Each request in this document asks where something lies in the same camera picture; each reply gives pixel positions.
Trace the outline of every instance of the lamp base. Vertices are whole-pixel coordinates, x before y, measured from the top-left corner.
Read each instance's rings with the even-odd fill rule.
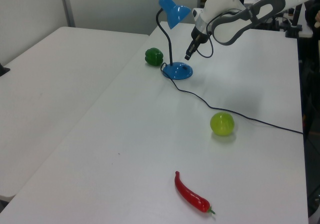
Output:
[[[173,62],[163,68],[163,75],[172,80],[183,80],[192,76],[194,71],[191,66],[183,62]]]

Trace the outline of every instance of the green apple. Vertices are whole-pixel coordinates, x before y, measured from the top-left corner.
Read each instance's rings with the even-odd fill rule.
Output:
[[[218,112],[211,118],[210,127],[216,135],[227,136],[234,130],[235,121],[229,113]]]

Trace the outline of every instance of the lamp neck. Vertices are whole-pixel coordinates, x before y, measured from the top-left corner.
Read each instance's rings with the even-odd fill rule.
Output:
[[[170,65],[172,66],[172,46],[171,46],[171,40],[170,40],[170,37],[169,35],[166,33],[166,31],[163,29],[163,27],[160,25],[160,22],[159,22],[159,15],[160,13],[163,11],[163,9],[161,8],[158,13],[156,14],[155,16],[155,21],[156,21],[156,24],[158,25],[158,27],[161,29],[161,31],[165,34],[166,38],[168,39],[168,44],[169,44],[169,57],[170,57]]]

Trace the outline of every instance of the floor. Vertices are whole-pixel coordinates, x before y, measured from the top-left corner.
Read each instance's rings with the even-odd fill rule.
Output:
[[[309,216],[320,204],[320,118],[317,117],[311,127],[304,145],[305,174],[308,196]]]

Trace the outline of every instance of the white wall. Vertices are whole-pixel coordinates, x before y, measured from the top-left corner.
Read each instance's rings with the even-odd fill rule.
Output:
[[[157,26],[159,0],[68,0],[75,26],[128,33],[150,34]],[[189,8],[199,0],[173,0]],[[186,21],[193,23],[190,14]]]
[[[0,0],[0,63],[67,25],[62,0]]]

